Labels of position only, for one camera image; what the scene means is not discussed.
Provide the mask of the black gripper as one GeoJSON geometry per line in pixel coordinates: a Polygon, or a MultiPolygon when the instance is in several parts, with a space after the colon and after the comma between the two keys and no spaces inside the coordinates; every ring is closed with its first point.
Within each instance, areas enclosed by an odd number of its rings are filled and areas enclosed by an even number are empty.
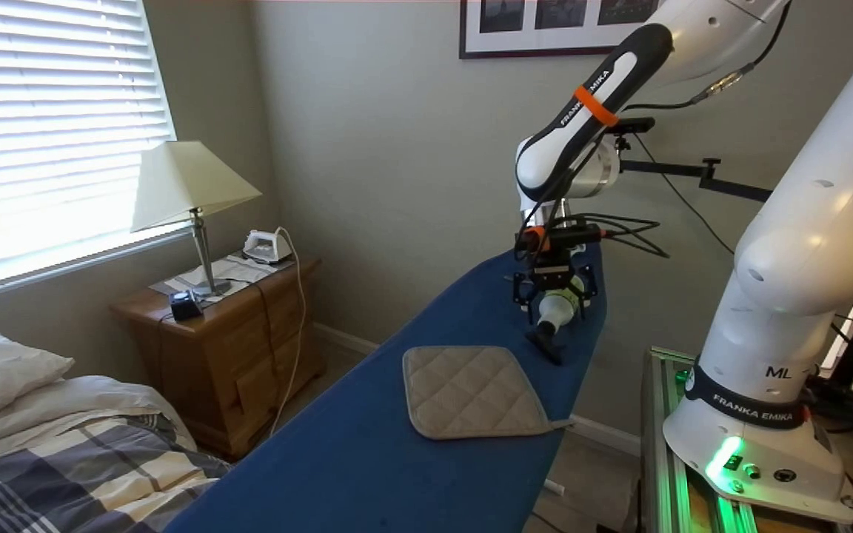
{"type": "Polygon", "coordinates": [[[512,298],[533,311],[548,295],[567,295],[570,311],[584,311],[595,291],[585,254],[601,240],[595,224],[526,224],[514,233],[512,298]]]}

